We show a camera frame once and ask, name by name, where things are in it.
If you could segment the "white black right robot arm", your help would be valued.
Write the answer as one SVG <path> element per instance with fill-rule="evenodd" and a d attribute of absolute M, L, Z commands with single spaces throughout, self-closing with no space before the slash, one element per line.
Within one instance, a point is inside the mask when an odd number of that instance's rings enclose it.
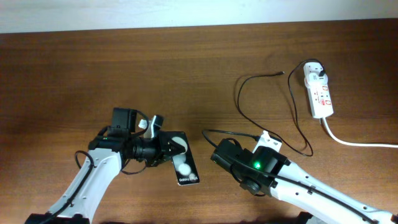
<path fill-rule="evenodd" d="M 295 205 L 326 223 L 397 223 L 397 215 L 357 201 L 312 177 L 266 140 L 253 151 L 224 139 L 211 160 L 252 195 Z"/>

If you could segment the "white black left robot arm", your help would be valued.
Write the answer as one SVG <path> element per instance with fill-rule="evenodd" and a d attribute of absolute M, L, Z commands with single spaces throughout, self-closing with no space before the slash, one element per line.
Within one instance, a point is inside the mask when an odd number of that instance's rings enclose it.
<path fill-rule="evenodd" d="M 144 119 L 140 131 L 136 131 L 138 115 Z M 149 119 L 139 110 L 114 108 L 111 125 L 90 141 L 87 151 L 75 153 L 86 158 L 64 194 L 45 214 L 33 213 L 26 222 L 91 223 L 110 183 L 129 161 L 156 167 L 188 152 L 184 133 L 161 131 L 162 122 L 159 115 Z"/>

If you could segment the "black Samsung smartphone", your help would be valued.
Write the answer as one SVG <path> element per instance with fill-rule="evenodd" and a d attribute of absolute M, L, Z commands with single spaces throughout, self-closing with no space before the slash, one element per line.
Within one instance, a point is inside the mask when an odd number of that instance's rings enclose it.
<path fill-rule="evenodd" d="M 178 185 L 193 185 L 200 183 L 197 167 L 190 150 L 187 136 L 184 132 L 170 131 L 167 132 L 171 140 L 184 147 L 184 151 L 172 157 Z"/>

